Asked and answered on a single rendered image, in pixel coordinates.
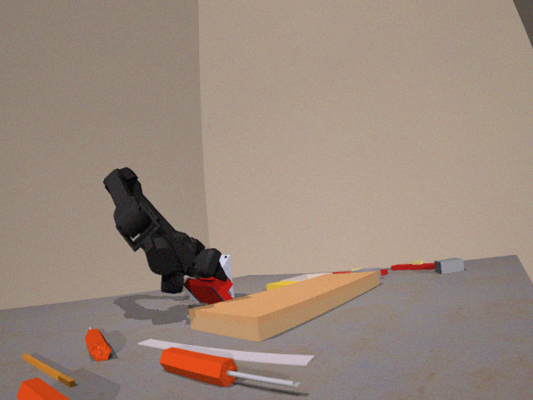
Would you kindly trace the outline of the orange-handled awl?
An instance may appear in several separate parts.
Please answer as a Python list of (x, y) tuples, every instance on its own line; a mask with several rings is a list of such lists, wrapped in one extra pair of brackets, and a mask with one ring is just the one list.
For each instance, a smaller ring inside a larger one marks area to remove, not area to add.
[(71, 400), (39, 377), (22, 382), (16, 398), (18, 400)]
[(98, 329), (92, 329), (92, 327), (89, 327), (88, 329), (85, 341), (89, 353), (96, 362), (108, 360), (111, 348), (109, 347), (107, 340)]
[(175, 347), (162, 350), (160, 364), (167, 372), (223, 387), (234, 383), (235, 378), (286, 387), (299, 387), (301, 385), (301, 383), (290, 380), (238, 372), (238, 367), (231, 358), (212, 356)]

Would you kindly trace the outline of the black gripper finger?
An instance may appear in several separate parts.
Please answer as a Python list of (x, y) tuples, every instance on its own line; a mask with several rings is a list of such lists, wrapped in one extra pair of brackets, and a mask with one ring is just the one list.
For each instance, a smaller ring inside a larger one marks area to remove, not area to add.
[(217, 269), (214, 272), (213, 277), (217, 278), (219, 280), (222, 280), (224, 282), (227, 280), (227, 276), (226, 276), (226, 274), (224, 273), (224, 271), (222, 269), (222, 265), (220, 264), (220, 261), (218, 261)]
[(199, 276), (197, 276), (194, 272), (194, 266), (191, 266), (190, 267), (190, 270), (188, 270), (187, 272), (182, 272), (183, 275), (187, 275), (187, 276), (190, 276), (190, 277), (194, 277), (194, 278), (200, 278)]

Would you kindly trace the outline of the orange rectangular floor panel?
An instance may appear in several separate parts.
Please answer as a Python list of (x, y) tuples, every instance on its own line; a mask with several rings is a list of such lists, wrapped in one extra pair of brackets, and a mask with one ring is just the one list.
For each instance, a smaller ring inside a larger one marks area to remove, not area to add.
[(324, 274), (189, 309), (191, 329), (260, 342), (379, 285), (378, 271)]

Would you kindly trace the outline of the yellow rectangular block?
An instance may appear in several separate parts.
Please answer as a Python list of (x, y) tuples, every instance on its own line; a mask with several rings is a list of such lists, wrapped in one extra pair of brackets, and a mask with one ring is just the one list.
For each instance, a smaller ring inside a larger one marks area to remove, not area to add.
[(279, 288), (279, 287), (286, 286), (286, 285), (292, 284), (292, 283), (297, 283), (297, 282), (300, 282), (300, 281), (268, 283), (266, 285), (266, 290), (268, 291), (268, 290), (271, 290), (271, 289), (274, 289), (274, 288)]

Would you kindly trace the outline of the white flat strip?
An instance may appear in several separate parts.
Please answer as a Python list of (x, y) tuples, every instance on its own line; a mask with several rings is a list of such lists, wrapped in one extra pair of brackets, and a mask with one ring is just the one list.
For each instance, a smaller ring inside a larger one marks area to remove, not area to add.
[(152, 348), (168, 349), (180, 348), (190, 350), (197, 353), (218, 356), (222, 358), (231, 358), (232, 360), (246, 361), (246, 362), (260, 362), (260, 363), (275, 363), (275, 364), (291, 364), (291, 365), (306, 365), (312, 361), (315, 355), (298, 355), (298, 354), (280, 354), (270, 352), (243, 352), (233, 351), (223, 348), (214, 347), (198, 347), (196, 345), (186, 345), (177, 342), (166, 342), (160, 340), (149, 339), (138, 343), (138, 345), (145, 345)]

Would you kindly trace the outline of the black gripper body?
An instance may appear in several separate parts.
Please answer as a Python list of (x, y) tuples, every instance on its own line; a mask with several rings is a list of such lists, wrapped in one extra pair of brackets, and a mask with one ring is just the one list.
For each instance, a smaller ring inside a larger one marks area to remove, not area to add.
[(177, 256), (178, 263), (188, 266), (194, 266), (194, 272), (201, 278), (211, 278), (217, 269), (218, 261), (222, 255), (215, 248), (202, 250), (199, 255), (195, 255), (196, 249), (188, 247), (182, 243), (182, 240), (173, 237), (173, 250)]

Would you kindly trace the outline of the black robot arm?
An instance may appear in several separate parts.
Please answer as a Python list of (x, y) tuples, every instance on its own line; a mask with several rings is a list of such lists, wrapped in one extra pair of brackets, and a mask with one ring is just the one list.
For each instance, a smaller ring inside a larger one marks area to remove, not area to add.
[[(162, 276), (161, 290), (164, 293), (182, 293), (184, 275), (188, 266), (178, 263), (173, 250), (173, 237), (180, 238), (186, 246), (196, 249), (199, 255), (205, 246), (184, 232), (178, 232), (142, 194), (138, 176), (128, 167), (114, 169), (102, 181), (116, 205), (115, 227), (130, 248), (136, 252), (142, 248), (148, 267)], [(136, 235), (136, 240), (132, 240)]]

